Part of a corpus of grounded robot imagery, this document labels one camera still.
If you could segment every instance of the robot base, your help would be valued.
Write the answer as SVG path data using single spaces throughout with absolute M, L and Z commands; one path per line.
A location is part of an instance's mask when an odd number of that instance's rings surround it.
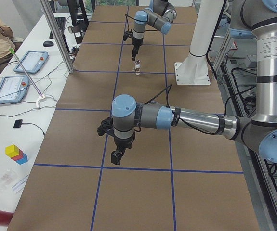
M 207 64 L 202 65 L 189 63 L 188 59 L 183 63 L 175 63 L 175 73 L 177 85 L 210 85 Z

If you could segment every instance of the yellow cube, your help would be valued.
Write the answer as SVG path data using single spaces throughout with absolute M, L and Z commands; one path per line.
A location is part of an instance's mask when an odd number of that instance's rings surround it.
M 15 157 L 15 156 L 19 155 L 19 148 L 17 146 L 15 146 L 14 144 L 9 147 L 6 147 L 5 154 L 10 158 Z

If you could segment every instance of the computer mouse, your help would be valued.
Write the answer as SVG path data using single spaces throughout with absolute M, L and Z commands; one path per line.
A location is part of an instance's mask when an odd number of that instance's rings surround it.
M 53 46 L 53 42 L 47 40 L 47 41 L 43 42 L 43 46 L 44 46 L 44 47 L 52 47 L 52 46 Z

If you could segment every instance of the table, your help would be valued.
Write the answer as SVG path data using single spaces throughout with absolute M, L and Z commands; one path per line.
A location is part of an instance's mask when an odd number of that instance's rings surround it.
M 146 102 L 172 83 L 171 105 L 224 111 L 215 80 L 175 83 L 173 64 L 188 55 L 194 8 L 177 8 L 168 35 L 145 33 L 135 75 L 131 41 L 122 41 L 124 15 L 142 8 L 95 9 L 8 231 L 259 230 L 235 145 L 224 137 L 143 128 L 121 166 L 110 163 L 113 139 L 96 129 L 117 95 Z
M 64 16 L 69 17 L 68 13 L 56 13 L 56 17 Z M 28 50 L 34 51 L 47 51 L 49 53 L 49 59 L 42 69 L 36 74 L 31 75 L 33 80 L 41 91 L 49 88 L 45 92 L 52 95 L 55 99 L 59 99 L 63 87 L 67 80 L 67 69 L 64 63 L 62 63 L 62 56 L 58 50 L 56 43 L 52 47 L 43 47 L 43 42 L 49 40 L 50 29 L 46 22 L 44 15 L 40 18 L 33 30 L 30 32 L 24 43 L 17 51 L 17 56 L 22 57 Z M 74 35 L 69 34 L 68 30 L 65 30 L 65 36 L 70 48 L 76 46 Z M 0 75 L 0 82 L 4 76 L 17 75 L 13 69 L 17 63 L 9 64 L 2 74 Z M 4 104 L 0 105 L 0 114 L 2 115 L 16 115 L 22 112 L 29 111 L 35 108 L 35 100 L 38 98 L 38 94 L 33 86 L 30 86 L 23 101 L 33 103 L 18 103 L 18 104 Z M 0 210 L 14 212 L 17 203 L 20 199 L 22 191 L 15 193 L 11 186 L 15 185 L 20 179 L 27 176 L 38 154 L 39 148 L 43 141 L 43 134 L 39 128 L 34 125 L 22 125 L 20 129 L 13 129 L 13 125 L 16 119 L 22 119 L 23 123 L 34 123 L 46 132 L 51 118 L 55 111 L 56 102 L 52 99 L 46 99 L 40 102 L 41 109 L 35 109 L 33 111 L 24 113 L 22 115 L 14 117 L 0 116 L 0 177 L 8 170 L 11 169 L 16 173 L 16 178 L 7 185 L 7 188 L 0 190 Z M 15 144 L 28 156 L 28 162 L 22 165 L 18 165 L 5 155 L 5 147 Z M 6 227 L 0 227 L 0 231 L 6 230 Z

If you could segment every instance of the blue cube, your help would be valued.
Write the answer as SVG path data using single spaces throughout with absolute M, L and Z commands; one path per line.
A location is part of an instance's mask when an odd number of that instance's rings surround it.
M 28 157 L 27 157 L 27 155 L 25 153 L 23 153 L 23 158 L 17 160 L 16 162 L 21 165 L 23 163 L 26 163 L 27 161 L 28 161 Z

